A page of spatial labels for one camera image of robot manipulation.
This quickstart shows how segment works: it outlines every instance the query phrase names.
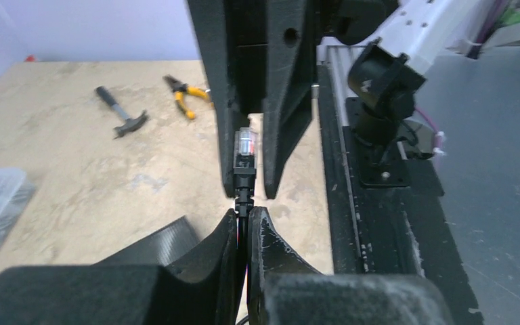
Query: hammer head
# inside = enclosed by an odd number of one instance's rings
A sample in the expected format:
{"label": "hammer head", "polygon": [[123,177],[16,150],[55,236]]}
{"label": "hammer head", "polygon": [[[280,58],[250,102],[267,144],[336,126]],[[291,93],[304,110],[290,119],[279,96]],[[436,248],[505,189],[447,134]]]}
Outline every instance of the hammer head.
{"label": "hammer head", "polygon": [[134,132],[140,129],[146,121],[148,121],[148,114],[143,110],[139,117],[128,118],[123,126],[115,127],[116,137],[124,137],[128,132]]}

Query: wooden workbench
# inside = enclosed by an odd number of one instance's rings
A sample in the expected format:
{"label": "wooden workbench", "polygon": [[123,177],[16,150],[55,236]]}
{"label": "wooden workbench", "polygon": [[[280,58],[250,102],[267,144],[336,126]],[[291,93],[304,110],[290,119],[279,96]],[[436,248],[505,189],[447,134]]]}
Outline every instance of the wooden workbench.
{"label": "wooden workbench", "polygon": [[[188,98],[197,118],[187,121],[164,74],[206,87],[199,61],[23,63],[0,78],[0,167],[24,169],[37,186],[0,250],[0,272],[95,263],[182,215],[201,238],[217,225],[233,203],[221,187],[215,114]],[[121,121],[95,95],[99,85],[151,120],[113,140]],[[262,183],[260,175],[257,205],[300,255],[331,273],[317,123],[288,161],[276,200],[265,199]]]}

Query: screw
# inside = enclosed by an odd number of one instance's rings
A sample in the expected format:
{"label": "screw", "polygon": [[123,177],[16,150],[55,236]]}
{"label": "screw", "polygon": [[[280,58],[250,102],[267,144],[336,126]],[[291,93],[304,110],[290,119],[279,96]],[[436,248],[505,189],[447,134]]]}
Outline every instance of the screw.
{"label": "screw", "polygon": [[320,85],[317,83],[312,84],[312,99],[316,100],[318,99],[318,96],[320,95]]}

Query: pink wire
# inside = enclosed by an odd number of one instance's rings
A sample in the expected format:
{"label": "pink wire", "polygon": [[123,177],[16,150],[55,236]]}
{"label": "pink wire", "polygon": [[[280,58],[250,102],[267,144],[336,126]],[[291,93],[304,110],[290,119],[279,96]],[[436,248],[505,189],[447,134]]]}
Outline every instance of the pink wire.
{"label": "pink wire", "polygon": [[[435,133],[435,148],[441,149],[441,136],[439,135],[439,129],[435,125],[435,122],[419,107],[416,107],[416,112],[422,116],[424,121],[428,124],[430,128],[432,128],[433,132]],[[435,167],[437,168],[439,166],[439,158],[438,156],[435,157]]]}

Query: pliers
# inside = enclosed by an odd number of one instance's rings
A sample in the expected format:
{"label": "pliers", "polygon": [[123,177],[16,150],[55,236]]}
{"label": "pliers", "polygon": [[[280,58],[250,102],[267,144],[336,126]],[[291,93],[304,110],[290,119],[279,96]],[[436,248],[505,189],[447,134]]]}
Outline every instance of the pliers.
{"label": "pliers", "polygon": [[187,83],[182,83],[180,80],[176,79],[175,77],[172,77],[171,75],[164,76],[164,80],[169,84],[171,91],[174,93],[174,100],[176,102],[176,107],[189,119],[194,119],[196,115],[194,112],[192,112],[188,107],[186,107],[186,104],[184,103],[184,94],[187,93],[188,95],[193,95],[196,97],[200,97],[207,102],[210,102],[210,97],[206,93],[206,91],[189,86]]}

